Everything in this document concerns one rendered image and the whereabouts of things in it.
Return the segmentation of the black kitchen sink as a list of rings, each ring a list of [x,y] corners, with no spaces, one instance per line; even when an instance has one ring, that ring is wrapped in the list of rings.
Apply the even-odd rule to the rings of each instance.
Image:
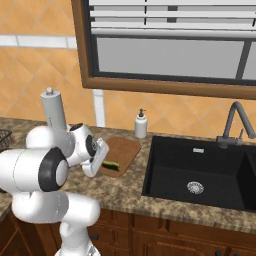
[[[142,194],[256,212],[256,147],[154,136]]]

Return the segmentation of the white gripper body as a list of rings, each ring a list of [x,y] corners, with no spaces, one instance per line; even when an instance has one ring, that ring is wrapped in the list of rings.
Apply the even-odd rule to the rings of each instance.
[[[88,177],[96,176],[108,152],[109,152],[109,146],[102,138],[99,138],[97,140],[97,150],[96,150],[95,156],[81,163],[83,172],[85,173],[86,176]]]

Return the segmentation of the brown wooden cutting board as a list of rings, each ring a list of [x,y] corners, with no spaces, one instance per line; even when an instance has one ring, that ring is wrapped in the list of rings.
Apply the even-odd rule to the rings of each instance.
[[[106,140],[106,143],[109,146],[109,152],[105,160],[117,163],[119,170],[111,170],[101,166],[100,173],[114,178],[121,177],[140,151],[141,145],[137,140],[123,137],[109,138]]]

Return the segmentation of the white soap dispenser bottle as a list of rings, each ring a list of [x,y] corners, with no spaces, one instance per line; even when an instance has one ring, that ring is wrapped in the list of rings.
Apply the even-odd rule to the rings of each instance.
[[[144,110],[140,109],[139,114],[135,118],[135,136],[137,138],[145,138],[147,135],[148,120],[144,114]]]

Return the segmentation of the window with white blinds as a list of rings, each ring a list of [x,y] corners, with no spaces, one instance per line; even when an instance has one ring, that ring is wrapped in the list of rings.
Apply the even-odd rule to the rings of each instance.
[[[86,88],[256,99],[256,0],[71,0]]]

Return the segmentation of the brown wooden cupboard run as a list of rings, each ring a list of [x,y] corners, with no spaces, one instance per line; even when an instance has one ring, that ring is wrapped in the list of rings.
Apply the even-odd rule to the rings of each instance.
[[[104,210],[88,229],[102,256],[256,256],[256,235]],[[54,256],[57,224],[0,216],[0,256]]]

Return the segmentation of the green yellow sponge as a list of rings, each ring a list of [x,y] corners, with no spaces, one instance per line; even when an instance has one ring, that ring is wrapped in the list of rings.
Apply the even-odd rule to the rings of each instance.
[[[106,169],[112,170],[112,171],[118,171],[120,168],[120,165],[116,162],[110,162],[110,161],[103,161],[102,166]]]

